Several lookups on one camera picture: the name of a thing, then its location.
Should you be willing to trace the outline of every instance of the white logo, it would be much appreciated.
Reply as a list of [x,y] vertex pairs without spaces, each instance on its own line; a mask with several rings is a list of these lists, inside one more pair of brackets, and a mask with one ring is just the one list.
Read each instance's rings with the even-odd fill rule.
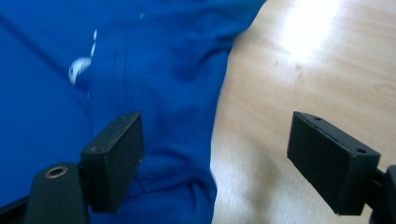
[[74,86],[76,85],[77,77],[91,66],[91,60],[95,53],[97,30],[93,32],[93,45],[91,49],[91,57],[82,57],[76,59],[69,68],[69,81]]

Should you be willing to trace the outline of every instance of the screw hole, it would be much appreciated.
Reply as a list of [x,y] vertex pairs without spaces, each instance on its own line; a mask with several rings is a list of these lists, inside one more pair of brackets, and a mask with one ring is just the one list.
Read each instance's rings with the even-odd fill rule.
[[364,150],[364,149],[362,149],[362,148],[358,148],[358,149],[356,149],[359,153],[366,153],[367,151],[366,150]]
[[102,149],[99,147],[91,147],[91,152],[98,152],[101,151]]
[[45,177],[48,178],[48,179],[53,179],[53,178],[59,177],[61,175],[64,175],[66,173],[67,173],[67,167],[65,167],[65,166],[57,166],[57,167],[54,167],[52,169],[49,169],[46,172]]

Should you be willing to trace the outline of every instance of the blue fabric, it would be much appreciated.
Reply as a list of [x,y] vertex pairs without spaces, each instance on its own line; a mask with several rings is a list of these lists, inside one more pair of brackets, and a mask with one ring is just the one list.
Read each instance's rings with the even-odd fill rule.
[[[0,206],[27,195],[39,170],[79,161],[115,117],[140,111],[146,157],[120,213],[92,223],[210,223],[227,57],[262,3],[0,1]],[[72,85],[78,58],[91,66]]]

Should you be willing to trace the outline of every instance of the black mount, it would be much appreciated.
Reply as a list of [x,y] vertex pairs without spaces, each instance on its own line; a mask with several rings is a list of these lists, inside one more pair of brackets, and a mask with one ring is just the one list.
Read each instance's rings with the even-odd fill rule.
[[114,119],[80,153],[39,172],[29,197],[0,208],[2,224],[86,224],[88,206],[117,213],[144,156],[140,114]]
[[359,216],[367,203],[369,223],[396,223],[396,166],[384,174],[378,152],[326,120],[294,112],[288,158],[335,214]]

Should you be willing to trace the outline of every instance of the light wood surface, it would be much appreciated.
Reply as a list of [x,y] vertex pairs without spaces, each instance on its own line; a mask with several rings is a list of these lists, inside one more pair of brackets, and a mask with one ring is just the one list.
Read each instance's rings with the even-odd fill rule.
[[339,217],[287,159],[293,111],[396,164],[396,1],[268,0],[235,43],[219,100],[213,223],[368,223]]

